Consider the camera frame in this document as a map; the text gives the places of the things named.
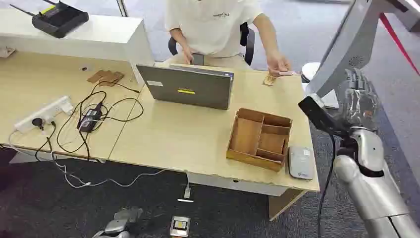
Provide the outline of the person's right hand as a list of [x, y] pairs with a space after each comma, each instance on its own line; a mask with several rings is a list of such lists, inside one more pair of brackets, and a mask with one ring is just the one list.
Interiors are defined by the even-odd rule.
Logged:
[[182, 52], [184, 56], [184, 60], [186, 64], [192, 64], [194, 57], [193, 57], [193, 50], [188, 45], [182, 47]]

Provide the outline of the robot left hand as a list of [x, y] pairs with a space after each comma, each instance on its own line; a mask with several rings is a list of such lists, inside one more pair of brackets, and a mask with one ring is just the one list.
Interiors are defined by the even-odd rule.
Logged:
[[126, 207], [116, 212], [113, 220], [108, 222], [103, 230], [93, 235], [93, 238], [134, 238], [134, 226], [139, 221], [143, 209]]

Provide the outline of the person's left hand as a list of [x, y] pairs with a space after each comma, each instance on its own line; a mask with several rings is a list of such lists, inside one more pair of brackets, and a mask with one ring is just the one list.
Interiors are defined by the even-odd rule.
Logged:
[[279, 50], [266, 53], [266, 60], [269, 74], [273, 77], [279, 77], [281, 72], [292, 70], [290, 62]]

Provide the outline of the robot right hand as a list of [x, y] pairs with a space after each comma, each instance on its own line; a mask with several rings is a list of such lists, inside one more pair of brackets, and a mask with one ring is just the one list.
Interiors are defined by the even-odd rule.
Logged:
[[376, 131], [375, 114], [380, 106], [372, 83], [364, 73], [357, 69], [346, 69], [347, 88], [344, 91], [344, 103], [341, 118], [348, 127], [359, 126]]

